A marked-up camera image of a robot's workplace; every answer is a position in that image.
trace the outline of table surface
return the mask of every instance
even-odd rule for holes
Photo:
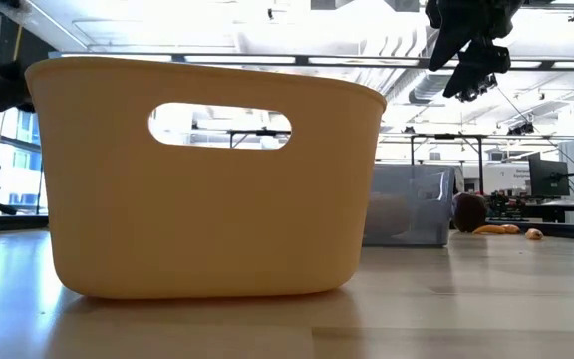
[[[317,295],[106,301],[61,285],[47,232],[0,234],[0,358],[531,356],[574,358],[574,240],[366,248]]]

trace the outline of ceiling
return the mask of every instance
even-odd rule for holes
[[[7,15],[64,52],[431,54],[435,31],[424,11],[394,10],[413,1],[330,1],[29,0],[23,12]],[[513,58],[574,58],[570,14],[522,9],[513,19],[512,33],[497,43],[508,46]],[[437,91],[424,93],[425,100],[413,104],[410,92],[420,84],[436,86],[448,73],[427,78],[424,70],[245,68],[330,77],[377,89],[389,100],[383,120],[394,132],[414,126],[417,132],[505,133],[527,117],[550,133],[574,101],[574,73],[509,72],[498,75],[499,90],[473,103],[444,99]]]

